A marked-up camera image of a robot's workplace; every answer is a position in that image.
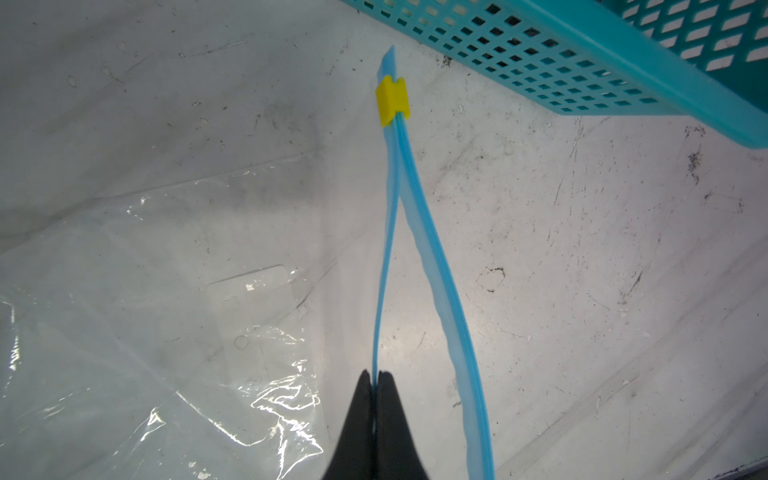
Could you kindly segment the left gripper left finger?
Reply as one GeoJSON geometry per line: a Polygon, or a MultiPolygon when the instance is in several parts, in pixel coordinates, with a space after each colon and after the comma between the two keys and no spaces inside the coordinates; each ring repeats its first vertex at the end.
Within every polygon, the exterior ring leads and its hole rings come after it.
{"type": "Polygon", "coordinates": [[[370,374],[358,378],[336,449],[323,480],[374,478],[374,410],[370,374]]]}

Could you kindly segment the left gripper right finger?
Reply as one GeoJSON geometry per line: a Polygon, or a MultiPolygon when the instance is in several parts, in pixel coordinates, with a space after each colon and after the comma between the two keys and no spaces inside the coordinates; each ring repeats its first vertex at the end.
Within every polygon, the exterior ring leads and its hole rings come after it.
{"type": "Polygon", "coordinates": [[[427,479],[393,375],[380,372],[374,400],[374,478],[427,479]]]}

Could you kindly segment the teal plastic basket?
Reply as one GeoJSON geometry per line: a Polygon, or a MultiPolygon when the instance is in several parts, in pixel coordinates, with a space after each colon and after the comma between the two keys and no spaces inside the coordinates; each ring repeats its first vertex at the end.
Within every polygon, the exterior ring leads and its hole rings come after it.
{"type": "Polygon", "coordinates": [[[687,115],[767,145],[761,0],[377,1],[354,8],[560,115],[687,115]]]}

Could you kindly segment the clear zip top bag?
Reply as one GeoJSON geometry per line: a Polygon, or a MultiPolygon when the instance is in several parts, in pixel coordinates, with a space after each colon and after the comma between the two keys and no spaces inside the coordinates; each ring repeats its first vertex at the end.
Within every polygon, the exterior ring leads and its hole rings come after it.
{"type": "Polygon", "coordinates": [[[367,370],[428,478],[493,478],[409,107],[389,50],[328,147],[100,200],[4,253],[2,477],[322,479],[367,370]]]}

